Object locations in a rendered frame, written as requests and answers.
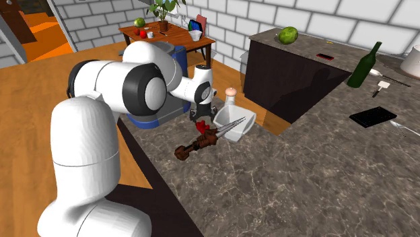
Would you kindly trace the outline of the white shaker with pink top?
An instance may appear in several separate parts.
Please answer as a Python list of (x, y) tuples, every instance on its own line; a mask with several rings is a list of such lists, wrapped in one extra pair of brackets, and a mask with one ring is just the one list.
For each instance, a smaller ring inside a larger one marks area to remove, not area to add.
[(237, 94), (237, 90), (235, 88), (226, 88), (225, 89), (225, 105), (234, 105), (235, 104), (235, 97)]

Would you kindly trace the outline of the white square bowl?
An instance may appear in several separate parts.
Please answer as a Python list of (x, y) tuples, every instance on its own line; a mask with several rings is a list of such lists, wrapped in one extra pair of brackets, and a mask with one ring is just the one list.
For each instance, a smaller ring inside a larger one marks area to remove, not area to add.
[(253, 126), (256, 120), (255, 112), (236, 105), (226, 105), (215, 115), (213, 124), (219, 128), (242, 117), (245, 118), (244, 121), (224, 135), (226, 139), (237, 142)]

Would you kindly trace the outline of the blue and grey bin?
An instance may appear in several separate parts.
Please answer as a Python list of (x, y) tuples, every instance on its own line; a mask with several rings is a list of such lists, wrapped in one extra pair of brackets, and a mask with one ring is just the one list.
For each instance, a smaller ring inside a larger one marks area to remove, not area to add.
[[(184, 46), (174, 46), (168, 42), (152, 42), (152, 44), (171, 55), (180, 65), (183, 76), (188, 76), (186, 48)], [(127, 114), (127, 116), (129, 120), (140, 129), (153, 129), (175, 119), (189, 109), (190, 102), (175, 98), (167, 93), (164, 105), (156, 114), (152, 116), (134, 116)]]

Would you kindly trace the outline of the wooden table with plant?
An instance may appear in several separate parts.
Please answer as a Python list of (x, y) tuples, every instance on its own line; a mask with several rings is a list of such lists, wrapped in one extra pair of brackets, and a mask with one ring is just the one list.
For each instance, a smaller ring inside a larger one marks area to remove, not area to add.
[(198, 41), (194, 41), (187, 29), (171, 23), (168, 23), (168, 30), (162, 32), (159, 23), (159, 21), (147, 23), (144, 27), (140, 28), (140, 31), (147, 31), (145, 28), (149, 27), (149, 32), (153, 32), (153, 38), (148, 38), (147, 36), (142, 38), (140, 35), (136, 35), (134, 33), (134, 26), (119, 28), (118, 30), (123, 33), (127, 45), (130, 45), (131, 39), (133, 39), (134, 41), (140, 40), (146, 42), (162, 41), (169, 42), (175, 46), (185, 46), (188, 53), (204, 48), (206, 65), (208, 67), (211, 66), (211, 45), (215, 43), (214, 40), (202, 36)]

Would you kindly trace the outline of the green melon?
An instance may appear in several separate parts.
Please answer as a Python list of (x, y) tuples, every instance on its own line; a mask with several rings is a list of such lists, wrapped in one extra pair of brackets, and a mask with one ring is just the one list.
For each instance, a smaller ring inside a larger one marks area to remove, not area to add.
[(292, 26), (283, 28), (278, 33), (278, 39), (281, 44), (292, 44), (298, 38), (298, 30)]

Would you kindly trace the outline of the dark green bottle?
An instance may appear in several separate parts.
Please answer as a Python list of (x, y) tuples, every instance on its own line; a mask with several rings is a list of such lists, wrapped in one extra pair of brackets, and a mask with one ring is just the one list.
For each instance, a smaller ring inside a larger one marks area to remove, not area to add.
[(381, 44), (382, 42), (377, 42), (373, 49), (366, 56), (360, 59), (354, 72), (347, 81), (347, 85), (349, 87), (359, 88), (362, 85), (363, 81), (376, 63), (376, 53), (378, 52)]

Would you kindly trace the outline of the black tablet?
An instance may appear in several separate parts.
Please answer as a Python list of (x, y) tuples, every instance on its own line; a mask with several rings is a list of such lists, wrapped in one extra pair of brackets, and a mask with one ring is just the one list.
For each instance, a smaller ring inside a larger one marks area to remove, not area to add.
[(349, 116), (350, 119), (364, 128), (390, 121), (396, 117), (396, 114), (386, 110), (385, 108), (382, 108), (381, 106), (377, 106), (369, 110), (364, 110)]

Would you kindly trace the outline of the white round pot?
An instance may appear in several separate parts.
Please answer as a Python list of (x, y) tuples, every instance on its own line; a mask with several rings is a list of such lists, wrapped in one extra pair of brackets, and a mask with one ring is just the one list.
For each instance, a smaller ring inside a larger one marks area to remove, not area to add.
[(420, 44), (415, 45), (400, 64), (403, 73), (420, 79)]

